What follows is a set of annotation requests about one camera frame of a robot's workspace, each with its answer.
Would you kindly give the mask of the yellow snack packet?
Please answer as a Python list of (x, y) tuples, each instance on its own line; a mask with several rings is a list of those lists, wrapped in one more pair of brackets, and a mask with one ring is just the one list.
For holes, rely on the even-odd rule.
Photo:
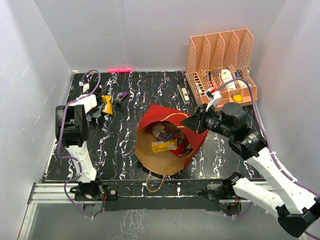
[(177, 139), (171, 139), (169, 141), (156, 141), (151, 143), (151, 149), (154, 153), (175, 151), (177, 150)]
[(104, 107), (102, 108), (101, 112), (107, 115), (113, 115), (113, 106), (112, 106), (112, 96), (110, 95), (103, 95), (102, 101)]

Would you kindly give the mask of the purple M&M's packet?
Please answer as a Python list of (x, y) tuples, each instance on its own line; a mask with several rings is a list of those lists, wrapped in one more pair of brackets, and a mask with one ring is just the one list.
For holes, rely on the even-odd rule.
[(121, 103), (128, 94), (128, 91), (118, 92), (115, 96), (114, 102), (117, 104)]

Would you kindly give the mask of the red snack packet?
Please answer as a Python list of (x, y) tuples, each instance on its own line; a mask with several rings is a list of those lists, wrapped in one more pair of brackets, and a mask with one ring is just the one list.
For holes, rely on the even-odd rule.
[(178, 158), (182, 157), (187, 151), (186, 149), (189, 147), (190, 144), (185, 133), (182, 132), (182, 130), (179, 127), (177, 127), (171, 122), (163, 121), (161, 123), (164, 126), (165, 132), (173, 134), (173, 139), (177, 139), (177, 150), (171, 150), (171, 152), (175, 154)]

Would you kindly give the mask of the red brown paper bag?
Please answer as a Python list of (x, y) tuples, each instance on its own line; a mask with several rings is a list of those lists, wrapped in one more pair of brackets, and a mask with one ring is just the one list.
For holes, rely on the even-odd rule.
[(208, 131), (195, 133), (182, 121), (183, 111), (152, 104), (136, 131), (135, 155), (148, 174), (172, 176), (185, 169), (205, 142)]

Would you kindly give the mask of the brown M&M's packet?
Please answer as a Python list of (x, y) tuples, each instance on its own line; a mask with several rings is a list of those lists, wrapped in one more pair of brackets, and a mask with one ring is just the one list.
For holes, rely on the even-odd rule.
[(156, 137), (158, 139), (158, 141), (170, 141), (171, 139), (174, 138), (174, 135), (172, 133), (166, 133), (166, 132), (160, 132), (159, 135)]

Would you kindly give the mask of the silver snack wrapper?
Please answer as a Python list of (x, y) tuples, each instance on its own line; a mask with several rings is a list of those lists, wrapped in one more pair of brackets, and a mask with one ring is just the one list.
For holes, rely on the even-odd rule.
[(86, 114), (86, 120), (88, 122), (91, 122), (93, 118), (98, 119), (99, 117), (102, 116), (102, 107), (104, 105), (101, 104), (99, 106), (94, 107), (93, 109), (91, 109), (87, 114)]
[(151, 132), (157, 139), (163, 139), (166, 134), (165, 127), (162, 125), (161, 122), (155, 123), (151, 128)]

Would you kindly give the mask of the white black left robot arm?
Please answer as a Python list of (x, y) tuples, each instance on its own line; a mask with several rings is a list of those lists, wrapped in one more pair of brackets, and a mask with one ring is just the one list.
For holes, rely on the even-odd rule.
[(104, 188), (89, 155), (87, 114), (98, 107), (100, 96), (101, 87), (97, 80), (84, 83), (82, 94), (75, 101), (69, 106), (59, 105), (55, 108), (56, 139), (69, 153), (78, 177), (78, 186), (71, 188), (70, 192), (92, 200), (98, 200)]

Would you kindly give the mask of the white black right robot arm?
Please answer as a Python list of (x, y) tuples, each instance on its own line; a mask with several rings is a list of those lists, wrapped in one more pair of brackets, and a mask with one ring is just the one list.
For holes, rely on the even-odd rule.
[(238, 103), (226, 103), (221, 114), (215, 112), (214, 106), (203, 104), (180, 123), (197, 134), (209, 130), (228, 138), (231, 149), (259, 171), (273, 191), (234, 172), (219, 187), (203, 194), (245, 198), (271, 214), (289, 235), (299, 238), (319, 219), (320, 198), (286, 173), (275, 154), (269, 152), (267, 140), (248, 127), (247, 117), (247, 112)]

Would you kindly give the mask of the green white tube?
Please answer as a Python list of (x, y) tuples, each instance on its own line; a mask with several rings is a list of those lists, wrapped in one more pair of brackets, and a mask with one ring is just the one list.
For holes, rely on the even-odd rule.
[(201, 93), (203, 89), (201, 84), (197, 82), (196, 85), (197, 85), (198, 91)]

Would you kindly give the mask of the beige black stapler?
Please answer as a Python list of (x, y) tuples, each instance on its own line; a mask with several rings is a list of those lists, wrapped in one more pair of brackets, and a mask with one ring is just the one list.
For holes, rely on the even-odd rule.
[(182, 98), (182, 101), (185, 105), (188, 105), (190, 103), (190, 98), (186, 89), (186, 86), (184, 84), (184, 81), (182, 79), (179, 79), (177, 82), (177, 89), (178, 92)]

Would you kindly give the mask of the peach plastic file organizer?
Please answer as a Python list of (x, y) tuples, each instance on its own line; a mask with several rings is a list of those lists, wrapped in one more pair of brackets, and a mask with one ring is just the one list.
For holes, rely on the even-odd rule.
[[(251, 57), (254, 37), (247, 28), (224, 32), (191, 36), (189, 38), (188, 56), (185, 77), (191, 88), (196, 104), (209, 102), (205, 91), (209, 88), (218, 88), (221, 99), (216, 110), (223, 105), (233, 102), (233, 94), (241, 94), (242, 106), (249, 106), (258, 98), (257, 86), (249, 74), (249, 61)], [(223, 83), (221, 71), (228, 69), (232, 80)], [(236, 89), (228, 90), (226, 85), (234, 82)], [(197, 84), (202, 86), (199, 92)]]

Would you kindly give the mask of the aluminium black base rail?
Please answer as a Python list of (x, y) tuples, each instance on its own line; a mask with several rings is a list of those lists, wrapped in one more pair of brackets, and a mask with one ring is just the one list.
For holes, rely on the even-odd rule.
[(41, 204), (73, 204), (82, 208), (82, 214), (90, 218), (94, 213), (89, 207), (100, 207), (100, 212), (124, 210), (205, 210), (216, 214), (225, 205), (225, 216), (236, 219), (261, 212), (266, 219), (269, 214), (256, 203), (235, 197), (201, 194), (201, 190), (214, 190), (222, 184), (220, 179), (167, 179), (152, 180), (104, 180), (102, 193), (94, 198), (80, 193), (76, 183), (35, 183), (27, 202), (27, 210), (18, 235), (26, 240)]

